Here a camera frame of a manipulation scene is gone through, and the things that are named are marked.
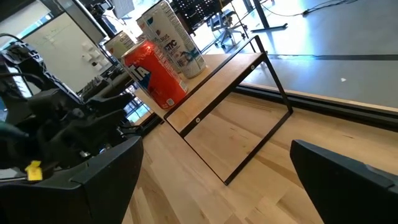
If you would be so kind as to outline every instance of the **black table leg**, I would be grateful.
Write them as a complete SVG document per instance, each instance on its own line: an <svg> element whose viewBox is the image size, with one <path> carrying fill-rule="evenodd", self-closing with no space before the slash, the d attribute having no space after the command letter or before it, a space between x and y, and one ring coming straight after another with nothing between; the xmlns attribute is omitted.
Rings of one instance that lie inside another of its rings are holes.
<svg viewBox="0 0 398 224"><path fill-rule="evenodd" d="M257 12L259 14L261 23L262 23L264 28L262 28L262 29L254 29L251 32L263 32L263 31L267 31L267 30L286 29L287 23L285 23L282 26L270 27L269 24L268 24L268 21L267 21L267 17L264 14L264 11L262 10L262 6L261 6L261 3L260 3L260 0L253 0L253 2L254 2L254 6L256 7L256 10L257 10Z"/></svg>

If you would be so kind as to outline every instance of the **yellow tag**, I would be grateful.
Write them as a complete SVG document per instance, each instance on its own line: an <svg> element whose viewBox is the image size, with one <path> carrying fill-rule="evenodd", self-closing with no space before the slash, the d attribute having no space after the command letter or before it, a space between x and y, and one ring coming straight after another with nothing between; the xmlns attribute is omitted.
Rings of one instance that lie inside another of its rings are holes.
<svg viewBox="0 0 398 224"><path fill-rule="evenodd" d="M39 167L40 163L40 161L32 161L30 165L25 168L25 171L27 172L27 180L43 180L42 168Z"/></svg>

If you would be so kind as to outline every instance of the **table top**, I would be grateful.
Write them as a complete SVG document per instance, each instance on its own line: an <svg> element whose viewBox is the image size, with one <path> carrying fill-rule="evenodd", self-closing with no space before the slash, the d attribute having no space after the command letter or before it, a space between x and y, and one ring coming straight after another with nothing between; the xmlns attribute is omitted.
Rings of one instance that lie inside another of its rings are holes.
<svg viewBox="0 0 398 224"><path fill-rule="evenodd" d="M216 97L218 97L221 92L227 89L238 78L241 78L244 71L251 67L256 60L259 60L261 55L262 53L235 55L204 84L201 82L212 75L213 71L216 70L216 68L219 67L230 56L230 54L203 55L207 64L206 69L195 78L183 78L185 84L188 86L187 96L181 105L176 105L175 108L172 109L172 113L168 114L167 121L176 129L176 131L182 131L192 120L195 119L196 116L199 115L199 113L201 113ZM137 90L135 94L157 115L165 119L165 115L168 111L160 108L155 101L147 96L142 90Z"/></svg>

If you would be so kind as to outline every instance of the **wooden floor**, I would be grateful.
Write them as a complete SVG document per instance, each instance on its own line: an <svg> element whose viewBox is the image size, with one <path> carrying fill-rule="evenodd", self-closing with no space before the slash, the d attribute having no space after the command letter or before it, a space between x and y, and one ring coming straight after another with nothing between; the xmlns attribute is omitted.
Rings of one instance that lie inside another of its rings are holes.
<svg viewBox="0 0 398 224"><path fill-rule="evenodd" d="M290 161L293 139L398 175L398 133L295 109L227 187L164 123L144 139L141 174L123 223L322 223Z"/></svg>

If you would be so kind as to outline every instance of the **orange can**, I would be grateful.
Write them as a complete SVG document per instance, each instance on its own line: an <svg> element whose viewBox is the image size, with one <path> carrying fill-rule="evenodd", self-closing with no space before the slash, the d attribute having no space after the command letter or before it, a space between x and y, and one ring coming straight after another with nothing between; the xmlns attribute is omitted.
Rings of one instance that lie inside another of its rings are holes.
<svg viewBox="0 0 398 224"><path fill-rule="evenodd" d="M186 84L178 76L160 49L144 40L122 56L122 64L132 78L164 110L176 105L187 94Z"/></svg>

